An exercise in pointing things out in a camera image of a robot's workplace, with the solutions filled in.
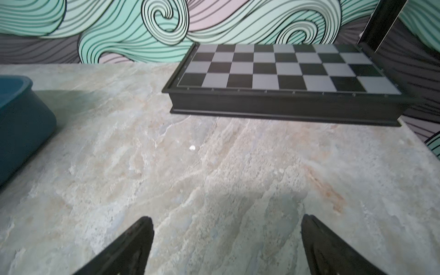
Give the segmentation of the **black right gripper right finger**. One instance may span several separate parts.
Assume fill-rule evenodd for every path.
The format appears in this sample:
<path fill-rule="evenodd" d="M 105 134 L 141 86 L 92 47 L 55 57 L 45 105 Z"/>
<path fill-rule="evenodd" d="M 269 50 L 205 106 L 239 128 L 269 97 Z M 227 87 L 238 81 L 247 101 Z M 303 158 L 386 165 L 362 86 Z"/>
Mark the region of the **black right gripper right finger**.
<path fill-rule="evenodd" d="M 314 215 L 303 216 L 301 236 L 312 275 L 385 275 Z"/>

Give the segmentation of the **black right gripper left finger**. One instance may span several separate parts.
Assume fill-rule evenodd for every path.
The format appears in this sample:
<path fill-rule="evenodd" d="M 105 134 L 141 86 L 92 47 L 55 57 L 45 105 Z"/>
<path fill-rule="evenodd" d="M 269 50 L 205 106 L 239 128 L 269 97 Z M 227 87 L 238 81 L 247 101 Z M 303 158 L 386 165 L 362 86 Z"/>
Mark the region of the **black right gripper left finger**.
<path fill-rule="evenodd" d="M 143 275 L 153 240 L 152 219 L 141 217 L 75 274 Z"/>

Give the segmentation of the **dark teal storage box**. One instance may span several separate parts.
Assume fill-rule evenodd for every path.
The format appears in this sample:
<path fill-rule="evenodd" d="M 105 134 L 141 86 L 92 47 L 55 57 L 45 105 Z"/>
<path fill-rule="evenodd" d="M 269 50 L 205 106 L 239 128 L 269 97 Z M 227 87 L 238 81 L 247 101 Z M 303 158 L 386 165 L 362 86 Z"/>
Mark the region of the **dark teal storage box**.
<path fill-rule="evenodd" d="M 54 113 L 26 76 L 1 76 L 1 184 L 55 132 Z"/>

